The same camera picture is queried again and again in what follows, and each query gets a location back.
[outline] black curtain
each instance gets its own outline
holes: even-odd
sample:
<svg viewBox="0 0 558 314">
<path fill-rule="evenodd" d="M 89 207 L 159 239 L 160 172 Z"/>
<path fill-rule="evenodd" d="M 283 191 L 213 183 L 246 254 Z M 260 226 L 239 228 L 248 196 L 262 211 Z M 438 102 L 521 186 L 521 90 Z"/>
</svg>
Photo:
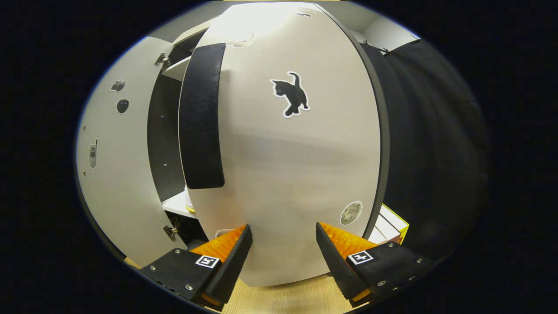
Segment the black curtain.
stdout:
<svg viewBox="0 0 558 314">
<path fill-rule="evenodd" d="M 409 223 L 405 246 L 443 258 L 472 229 L 487 197 L 490 150 L 479 105 L 458 72 L 422 40 L 385 55 L 362 46 L 389 119 L 383 203 Z"/>
</svg>

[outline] white cabinet door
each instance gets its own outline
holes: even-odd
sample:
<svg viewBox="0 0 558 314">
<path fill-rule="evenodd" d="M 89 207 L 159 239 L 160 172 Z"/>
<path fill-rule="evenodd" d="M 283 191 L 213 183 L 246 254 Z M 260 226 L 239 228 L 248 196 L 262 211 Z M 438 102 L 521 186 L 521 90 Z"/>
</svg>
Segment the white cabinet door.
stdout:
<svg viewBox="0 0 558 314">
<path fill-rule="evenodd" d="M 155 190 L 147 155 L 147 112 L 162 64 L 154 62 L 172 43 L 145 37 L 107 71 L 91 94 L 81 119 L 76 151 L 79 185 L 96 222 L 108 238 L 143 267 L 173 248 L 186 248 L 170 226 Z M 120 91 L 111 91 L 123 80 Z M 117 112 L 125 99 L 128 107 Z M 90 146 L 97 141 L 95 168 Z"/>
<path fill-rule="evenodd" d="M 347 35 L 310 3 L 232 6 L 201 38 L 189 66 L 198 48 L 223 42 L 225 183 L 189 189 L 196 215 L 209 239 L 250 225 L 253 244 L 240 274 L 249 286 L 327 273 L 316 222 L 362 236 L 378 184 L 378 110 L 368 72 Z M 362 204 L 360 216 L 342 225 L 353 202 Z"/>
</svg>

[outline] white wall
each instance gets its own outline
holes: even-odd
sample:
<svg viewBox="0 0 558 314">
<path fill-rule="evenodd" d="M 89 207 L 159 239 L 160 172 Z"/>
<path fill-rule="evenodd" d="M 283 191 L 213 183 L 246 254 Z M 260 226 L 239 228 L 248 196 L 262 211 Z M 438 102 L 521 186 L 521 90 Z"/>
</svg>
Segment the white wall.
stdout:
<svg viewBox="0 0 558 314">
<path fill-rule="evenodd" d="M 416 38 L 420 38 L 403 26 L 384 16 L 380 16 L 374 20 L 363 31 L 363 35 L 371 46 L 381 49 L 386 48 L 387 50 L 393 50 L 415 40 L 412 35 Z"/>
<path fill-rule="evenodd" d="M 353 34 L 353 36 L 358 40 L 358 42 L 364 43 L 366 37 L 362 33 L 352 30 L 350 28 L 348 28 L 348 30 Z"/>
</svg>

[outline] wooden floor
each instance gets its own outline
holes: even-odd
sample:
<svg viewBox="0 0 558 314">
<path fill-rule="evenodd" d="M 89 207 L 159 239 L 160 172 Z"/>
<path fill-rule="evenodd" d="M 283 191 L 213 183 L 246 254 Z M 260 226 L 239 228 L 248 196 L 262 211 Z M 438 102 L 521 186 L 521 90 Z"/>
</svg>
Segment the wooden floor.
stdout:
<svg viewBox="0 0 558 314">
<path fill-rule="evenodd" d="M 138 267 L 129 259 L 124 261 Z M 271 287 L 249 287 L 239 279 L 223 311 L 216 313 L 340 314 L 353 309 L 341 294 L 333 277 L 321 275 Z"/>
</svg>

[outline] black handle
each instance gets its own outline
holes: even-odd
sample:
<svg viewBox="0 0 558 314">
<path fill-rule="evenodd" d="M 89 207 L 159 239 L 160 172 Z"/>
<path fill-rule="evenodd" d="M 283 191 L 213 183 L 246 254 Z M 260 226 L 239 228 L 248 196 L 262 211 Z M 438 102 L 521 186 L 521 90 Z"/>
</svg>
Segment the black handle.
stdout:
<svg viewBox="0 0 558 314">
<path fill-rule="evenodd" d="M 188 63 L 179 104 L 179 145 L 190 189 L 225 185 L 219 146 L 218 98 L 225 43 L 197 47 Z"/>
</svg>

